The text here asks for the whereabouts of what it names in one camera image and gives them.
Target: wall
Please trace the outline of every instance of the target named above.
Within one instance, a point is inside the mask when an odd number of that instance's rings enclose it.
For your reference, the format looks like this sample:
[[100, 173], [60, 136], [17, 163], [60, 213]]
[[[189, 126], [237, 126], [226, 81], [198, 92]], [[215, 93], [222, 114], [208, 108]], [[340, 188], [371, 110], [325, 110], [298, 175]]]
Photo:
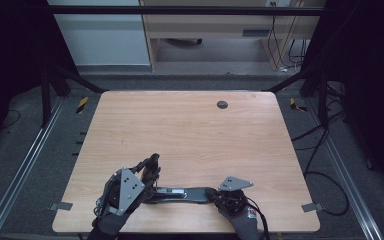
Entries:
[[[48, 0], [50, 5], [137, 6], [135, 0]], [[74, 62], [82, 70], [150, 68], [140, 15], [63, 15], [55, 18]]]

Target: cable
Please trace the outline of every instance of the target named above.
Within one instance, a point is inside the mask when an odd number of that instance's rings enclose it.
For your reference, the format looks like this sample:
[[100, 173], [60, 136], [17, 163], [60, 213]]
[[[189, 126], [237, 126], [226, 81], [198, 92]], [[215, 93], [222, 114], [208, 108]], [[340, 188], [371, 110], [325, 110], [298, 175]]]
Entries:
[[17, 117], [17, 119], [15, 119], [15, 121], [13, 121], [12, 123], [10, 123], [10, 124], [8, 124], [8, 125], [6, 125], [6, 126], [1, 127], [1, 129], [4, 129], [4, 128], [7, 128], [7, 127], [10, 127], [10, 126], [14, 125], [14, 124], [15, 124], [16, 122], [18, 122], [18, 120], [20, 120], [20, 118], [21, 118], [21, 113], [20, 113], [19, 111], [17, 111], [17, 110], [8, 110], [8, 112], [16, 112], [16, 113], [18, 113], [18, 117]]
[[[327, 107], [330, 106], [330, 105], [333, 104], [333, 103], [336, 103], [336, 102], [339, 102], [339, 101], [337, 101], [337, 100], [332, 101], [332, 102], [330, 102], [330, 103], [327, 105]], [[336, 118], [337, 116], [339, 116], [340, 114], [342, 114], [343, 112], [344, 112], [344, 111], [339, 111], [338, 113], [336, 113], [336, 114], [332, 115], [331, 117], [329, 117], [329, 123], [332, 122], [332, 121], [335, 121], [335, 120], [336, 120], [335, 118]], [[317, 130], [318, 128], [320, 128], [321, 126], [322, 126], [322, 125], [318, 125], [318, 126], [316, 126], [315, 128], [310, 129], [310, 130], [307, 131], [306, 133], [304, 133], [304, 134], [302, 134], [301, 136], [297, 137], [296, 140], [298, 140], [298, 139], [300, 139], [300, 138], [302, 138], [302, 137], [304, 137], [304, 136], [307, 136], [307, 135], [309, 135], [310, 133], [313, 133], [314, 131], [316, 131], [316, 130]], [[339, 190], [342, 192], [342, 194], [343, 194], [343, 196], [344, 196], [344, 198], [345, 198], [345, 208], [344, 208], [342, 211], [340, 211], [340, 212], [333, 212], [333, 211], [327, 210], [327, 209], [325, 209], [325, 208], [323, 208], [323, 210], [322, 210], [323, 212], [325, 212], [325, 213], [328, 214], [328, 215], [338, 217], [338, 216], [343, 216], [343, 215], [345, 215], [345, 214], [348, 212], [348, 209], [349, 209], [350, 202], [349, 202], [349, 199], [348, 199], [348, 196], [347, 196], [345, 190], [341, 187], [341, 185], [340, 185], [337, 181], [335, 181], [333, 178], [329, 177], [328, 175], [326, 175], [326, 174], [324, 174], [324, 173], [321, 173], [321, 172], [318, 172], [318, 171], [309, 171], [310, 165], [311, 165], [311, 163], [312, 163], [313, 160], [314, 160], [314, 156], [316, 155], [317, 150], [318, 150], [319, 147], [322, 145], [322, 143], [327, 139], [328, 134], [329, 134], [329, 128], [326, 128], [326, 129], [323, 131], [322, 137], [320, 138], [320, 140], [319, 140], [319, 142], [317, 143], [317, 145], [316, 145], [315, 147], [313, 147], [313, 148], [314, 148], [314, 151], [313, 151], [313, 153], [311, 154], [310, 160], [308, 161], [308, 163], [307, 163], [307, 165], [306, 165], [306, 167], [305, 167], [305, 169], [304, 169], [303, 176], [304, 176], [304, 178], [307, 178], [307, 176], [308, 176], [309, 174], [323, 176], [323, 177], [327, 178], [328, 180], [330, 180], [333, 184], [335, 184], [335, 185], [339, 188]]]
[[315, 147], [313, 153], [311, 154], [310, 160], [308, 161], [307, 166], [305, 167], [305, 170], [304, 170], [304, 173], [303, 173], [303, 174], [304, 174], [304, 177], [305, 177], [305, 175], [307, 175], [307, 172], [308, 172], [308, 169], [310, 168], [311, 162], [312, 162], [313, 159], [314, 159], [314, 155], [316, 155], [317, 150], [318, 150], [319, 147], [322, 145], [322, 141], [323, 141], [323, 139], [324, 139], [325, 137], [327, 137], [327, 133], [329, 133], [329, 129], [325, 129], [325, 130], [323, 131], [322, 137], [320, 138], [320, 140], [319, 140], [319, 142], [317, 143], [317, 145], [316, 145], [316, 147]]
[[264, 216], [264, 214], [261, 212], [260, 208], [258, 207], [257, 203], [254, 202], [254, 200], [252, 200], [251, 198], [248, 198], [248, 200], [251, 200], [255, 206], [253, 206], [252, 204], [248, 203], [248, 202], [245, 202], [245, 204], [248, 206], [248, 207], [251, 207], [252, 209], [254, 209], [255, 211], [258, 212], [258, 214], [260, 215], [260, 218], [261, 218], [261, 221], [263, 222], [263, 227], [264, 227], [264, 237], [266, 237], [267, 240], [270, 240], [270, 234], [269, 234], [269, 226], [267, 225], [267, 219], [266, 217]]
[[[298, 6], [301, 6], [302, 1], [303, 1], [303, 0], [300, 0]], [[271, 6], [271, 7], [277, 7], [275, 2], [274, 2], [274, 3], [270, 3], [270, 6]], [[292, 20], [292, 23], [295, 22], [296, 17], [297, 17], [297, 16], [294, 16], [294, 19]], [[295, 68], [296, 68], [296, 65], [287, 65], [287, 64], [285, 64], [285, 63], [283, 62], [283, 60], [282, 60], [282, 56], [281, 56], [281, 54], [280, 54], [281, 51], [280, 51], [279, 43], [278, 43], [278, 41], [277, 41], [276, 32], [275, 32], [275, 30], [274, 30], [275, 21], [276, 21], [276, 15], [273, 15], [272, 27], [271, 27], [271, 31], [270, 31], [269, 38], [268, 38], [268, 42], [267, 42], [267, 45], [268, 45], [268, 48], [269, 48], [269, 53], [270, 53], [272, 59], [274, 59], [273, 53], [272, 53], [271, 48], [270, 48], [270, 38], [271, 38], [271, 35], [273, 34], [273, 37], [274, 37], [274, 40], [275, 40], [275, 43], [276, 43], [276, 47], [277, 47], [277, 53], [279, 54], [279, 60], [280, 60], [280, 63], [282, 63], [286, 68], [291, 68], [291, 67], [294, 67], [294, 66], [295, 66]], [[289, 31], [288, 31], [288, 34], [287, 34], [287, 36], [286, 36], [286, 39], [288, 39], [289, 35], [291, 34], [291, 32], [292, 32], [292, 27], [293, 27], [293, 24], [291, 24], [291, 26], [289, 27]], [[274, 65], [275, 65], [276, 69], [279, 69], [279, 66], [277, 65], [276, 61], [273, 61], [273, 62], [274, 62]]]
[[310, 150], [310, 149], [314, 149], [316, 147], [307, 147], [307, 148], [294, 148], [295, 151], [305, 151], [305, 150]]
[[[291, 52], [292, 52], [292, 48], [295, 45], [295, 41], [296, 41], [296, 39], [292, 40], [291, 47], [289, 48], [289, 51], [288, 51], [288, 58], [289, 58], [289, 61], [293, 62], [295, 64], [295, 67], [296, 67], [297, 65], [301, 66], [304, 63], [305, 49], [307, 48], [307, 43], [306, 43], [307, 40], [306, 39], [302, 40], [301, 54], [292, 56]], [[300, 58], [300, 61], [295, 61], [292, 58]]]
[[307, 174], [304, 176], [304, 178], [306, 176], [308, 176], [309, 174], [319, 175], [319, 176], [323, 176], [323, 177], [327, 178], [333, 184], [335, 184], [339, 188], [339, 190], [342, 192], [342, 194], [344, 195], [344, 198], [345, 198], [345, 208], [342, 211], [340, 211], [340, 212], [332, 212], [332, 211], [329, 211], [329, 210], [327, 210], [325, 208], [323, 208], [322, 211], [327, 213], [327, 214], [329, 214], [329, 215], [331, 215], [331, 216], [335, 216], [335, 217], [340, 217], [340, 216], [345, 215], [348, 212], [348, 209], [350, 207], [350, 200], [348, 199], [348, 196], [347, 196], [344, 188], [341, 187], [341, 185], [337, 181], [335, 181], [335, 179], [329, 177], [328, 175], [326, 175], [324, 173], [317, 172], [317, 171], [308, 171]]
[[[333, 114], [332, 116], [330, 116], [330, 117], [328, 118], [329, 121], [332, 121], [332, 119], [336, 118], [337, 116], [341, 115], [342, 113], [344, 113], [344, 111], [339, 111], [339, 112]], [[303, 134], [301, 134], [301, 135], [299, 135], [299, 136], [297, 136], [297, 137], [292, 138], [291, 141], [292, 141], [292, 142], [293, 142], [293, 141], [297, 141], [297, 140], [299, 140], [299, 139], [301, 139], [301, 138], [303, 138], [303, 137], [305, 137], [305, 136], [308, 136], [308, 135], [312, 134], [313, 132], [315, 132], [317, 129], [319, 129], [319, 128], [322, 127], [322, 126], [323, 126], [322, 124], [319, 124], [319, 125], [317, 125], [316, 127], [312, 128], [312, 129], [310, 129], [310, 130], [308, 130], [307, 132], [305, 132], [305, 133], [303, 133]]]

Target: desk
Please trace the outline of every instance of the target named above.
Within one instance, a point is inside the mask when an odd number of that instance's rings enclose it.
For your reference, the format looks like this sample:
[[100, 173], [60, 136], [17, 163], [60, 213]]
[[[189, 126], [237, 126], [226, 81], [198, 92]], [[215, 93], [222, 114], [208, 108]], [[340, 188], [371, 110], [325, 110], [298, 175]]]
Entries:
[[[217, 102], [228, 103], [226, 109]], [[227, 176], [244, 189], [274, 232], [313, 232], [315, 212], [276, 97], [269, 92], [106, 92], [102, 94], [63, 202], [56, 232], [89, 232], [111, 174], [159, 153], [158, 186], [214, 187]], [[263, 229], [259, 220], [259, 229]], [[123, 232], [233, 232], [213, 204], [142, 204]]]
[[[221, 7], [264, 7], [268, 1], [260, 0], [140, 0], [141, 6], [221, 6]], [[288, 7], [322, 7], [325, 0], [291, 0]], [[319, 21], [316, 16], [277, 16], [274, 24], [276, 39], [268, 34], [273, 24], [273, 16], [240, 15], [143, 15], [148, 54], [153, 70], [156, 68], [159, 40], [176, 39], [261, 39], [265, 54], [273, 70], [281, 63], [288, 52], [292, 39], [311, 39]], [[245, 30], [256, 31], [247, 35]]]

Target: wooden tabletop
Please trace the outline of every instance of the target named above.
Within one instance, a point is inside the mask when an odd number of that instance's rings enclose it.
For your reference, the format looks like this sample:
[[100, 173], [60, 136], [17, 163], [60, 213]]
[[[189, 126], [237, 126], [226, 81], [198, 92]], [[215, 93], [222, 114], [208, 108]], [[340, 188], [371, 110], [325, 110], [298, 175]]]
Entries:
[[[62, 199], [73, 207], [58, 210], [53, 229], [89, 232], [111, 174], [153, 153], [160, 154], [158, 186], [217, 188], [234, 176], [254, 183], [244, 193], [270, 231], [319, 229], [317, 214], [301, 208], [312, 201], [275, 95], [245, 91], [102, 94]], [[213, 204], [186, 203], [142, 204], [122, 231], [234, 232]]]

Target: metal rail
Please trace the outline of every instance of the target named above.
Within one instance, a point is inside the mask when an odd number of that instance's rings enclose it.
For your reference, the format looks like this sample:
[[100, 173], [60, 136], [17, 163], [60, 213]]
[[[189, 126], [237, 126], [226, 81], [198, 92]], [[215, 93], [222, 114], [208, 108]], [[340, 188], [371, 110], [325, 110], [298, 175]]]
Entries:
[[222, 6], [27, 6], [24, 11], [48, 11], [53, 14], [147, 14], [147, 15], [275, 15], [326, 16], [345, 13], [323, 7], [222, 7]]
[[[314, 121], [316, 121], [316, 123], [319, 124], [320, 121], [317, 116], [317, 110], [316, 110], [317, 107], [312, 101], [307, 100], [306, 103], [307, 103], [307, 106], [309, 107], [308, 109], [310, 110], [314, 118]], [[370, 213], [370, 210], [363, 199], [363, 196], [361, 196], [361, 193], [358, 190], [357, 185], [355, 184], [350, 173], [345, 167], [345, 164], [341, 158], [341, 155], [339, 154], [332, 138], [330, 138], [329, 135], [326, 139], [326, 148], [327, 148], [328, 155], [331, 156], [332, 164], [336, 171], [336, 174], [338, 174], [338, 177], [348, 194], [352, 209], [354, 210], [355, 216], [357, 217], [357, 220], [359, 221], [361, 229], [366, 235], [366, 238], [368, 240], [382, 240], [383, 239], [382, 234], [379, 231], [379, 228], [375, 220], [373, 219], [372, 214]]]
[[36, 159], [39, 156], [43, 145], [45, 144], [46, 139], [48, 138], [49, 133], [51, 132], [56, 122], [56, 119], [58, 118], [58, 115], [61, 112], [63, 103], [63, 97], [57, 98], [57, 102], [54, 105], [50, 121], [44, 128], [40, 129], [26, 157], [21, 163], [18, 172], [15, 174], [14, 179], [12, 180], [10, 186], [8, 187], [4, 197], [0, 202], [0, 230], [9, 212], [11, 211], [11, 208], [14, 205], [19, 193], [21, 192], [21, 189], [23, 188], [23, 185], [27, 177], [29, 176], [29, 173], [34, 166]]

